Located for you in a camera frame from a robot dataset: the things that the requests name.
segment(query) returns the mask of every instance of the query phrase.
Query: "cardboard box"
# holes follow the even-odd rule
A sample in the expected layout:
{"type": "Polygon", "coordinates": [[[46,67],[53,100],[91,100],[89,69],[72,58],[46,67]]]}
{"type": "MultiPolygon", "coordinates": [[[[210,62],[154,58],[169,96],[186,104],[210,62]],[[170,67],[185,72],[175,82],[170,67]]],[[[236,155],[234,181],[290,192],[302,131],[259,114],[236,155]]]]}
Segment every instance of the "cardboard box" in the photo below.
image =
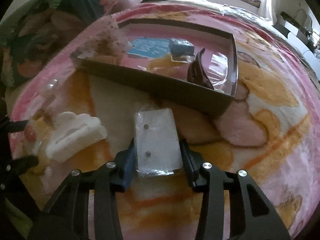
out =
{"type": "Polygon", "coordinates": [[[151,28],[152,30],[161,30],[162,33],[168,32],[169,36],[177,36],[171,38],[181,38],[185,33],[188,37],[208,39],[215,46],[223,47],[226,50],[228,61],[226,82],[228,82],[229,91],[223,94],[184,80],[139,69],[107,64],[90,58],[79,59],[77,57],[79,55],[78,51],[71,55],[75,68],[91,75],[149,92],[154,96],[196,109],[213,117],[220,116],[228,108],[234,99],[238,78],[236,43],[231,33],[203,25],[165,19],[130,19],[121,22],[119,28],[126,33],[139,33],[139,30],[143,31],[151,28]]]}

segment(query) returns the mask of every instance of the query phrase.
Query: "small blue box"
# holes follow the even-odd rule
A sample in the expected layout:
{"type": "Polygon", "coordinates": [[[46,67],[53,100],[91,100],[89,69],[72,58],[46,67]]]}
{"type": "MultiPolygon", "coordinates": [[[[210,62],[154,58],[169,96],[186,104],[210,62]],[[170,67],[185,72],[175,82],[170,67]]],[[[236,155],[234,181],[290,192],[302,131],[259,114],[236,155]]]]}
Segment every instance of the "small blue box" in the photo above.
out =
{"type": "Polygon", "coordinates": [[[169,48],[171,55],[174,57],[195,55],[195,47],[187,40],[170,39],[169,48]]]}

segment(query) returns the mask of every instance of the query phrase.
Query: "plastic bag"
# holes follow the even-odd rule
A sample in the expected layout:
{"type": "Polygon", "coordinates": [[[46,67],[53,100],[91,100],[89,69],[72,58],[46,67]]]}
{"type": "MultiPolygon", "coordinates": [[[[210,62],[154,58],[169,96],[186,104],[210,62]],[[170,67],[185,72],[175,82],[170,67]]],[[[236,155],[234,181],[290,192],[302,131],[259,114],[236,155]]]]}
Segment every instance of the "plastic bag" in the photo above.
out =
{"type": "Polygon", "coordinates": [[[171,175],[182,168],[179,139],[171,109],[135,115],[135,147],[140,176],[171,175]]]}
{"type": "MultiPolygon", "coordinates": [[[[199,63],[197,58],[201,59],[201,65],[207,78],[214,89],[226,90],[228,93],[231,87],[226,87],[228,76],[228,58],[220,52],[212,51],[199,52],[199,57],[195,57],[195,62],[199,63]]],[[[181,61],[173,61],[170,53],[160,58],[132,58],[124,55],[122,65],[148,71],[154,74],[172,77],[184,81],[188,80],[188,70],[193,63],[185,63],[181,61]]]]}
{"type": "Polygon", "coordinates": [[[132,45],[113,17],[105,16],[103,21],[104,28],[95,36],[89,37],[88,41],[79,46],[72,55],[81,59],[91,58],[120,64],[121,57],[132,48],[132,45]]]}
{"type": "Polygon", "coordinates": [[[39,165],[30,172],[42,174],[47,166],[64,163],[76,153],[107,137],[98,117],[64,112],[57,107],[59,82],[52,80],[41,88],[43,103],[23,132],[24,154],[35,155],[39,165]]]}

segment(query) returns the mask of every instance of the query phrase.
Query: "pink blanket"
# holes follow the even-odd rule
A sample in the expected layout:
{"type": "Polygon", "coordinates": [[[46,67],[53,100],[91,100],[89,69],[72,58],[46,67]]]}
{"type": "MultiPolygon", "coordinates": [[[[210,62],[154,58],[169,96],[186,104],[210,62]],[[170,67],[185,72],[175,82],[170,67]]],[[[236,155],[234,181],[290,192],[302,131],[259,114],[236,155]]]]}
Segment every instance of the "pink blanket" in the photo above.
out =
{"type": "MultiPolygon", "coordinates": [[[[135,103],[152,103],[172,109],[179,134],[205,160],[226,171],[246,169],[295,237],[320,200],[320,101],[297,56],[256,25],[196,6],[146,3],[114,17],[118,22],[141,17],[175,19],[233,33],[239,66],[235,101],[213,120],[172,102],[150,102],[140,91],[74,73],[70,54],[103,26],[104,19],[97,20],[34,78],[12,111],[14,121],[32,117],[43,103],[40,88],[58,79],[63,92],[52,111],[96,115],[109,133],[106,145],[79,152],[66,163],[52,163],[44,174],[22,176],[37,204],[43,207],[73,168],[95,169],[127,148],[133,137],[135,103]]],[[[22,135],[12,134],[14,157],[22,154],[22,145],[22,135]]],[[[191,193],[184,176],[137,179],[117,198],[124,239],[194,239],[201,195],[191,193]]],[[[227,211],[225,237],[228,226],[227,211]]]]}

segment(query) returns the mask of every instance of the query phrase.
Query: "floral pillow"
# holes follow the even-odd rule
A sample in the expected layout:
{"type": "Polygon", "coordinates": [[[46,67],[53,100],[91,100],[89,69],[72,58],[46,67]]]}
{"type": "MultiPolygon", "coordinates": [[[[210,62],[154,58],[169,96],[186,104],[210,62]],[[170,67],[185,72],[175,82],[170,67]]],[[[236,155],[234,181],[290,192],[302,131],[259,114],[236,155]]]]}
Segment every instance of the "floral pillow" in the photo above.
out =
{"type": "Polygon", "coordinates": [[[16,87],[36,76],[84,28],[110,14],[119,1],[32,0],[31,6],[19,8],[0,25],[2,82],[16,87]]]}

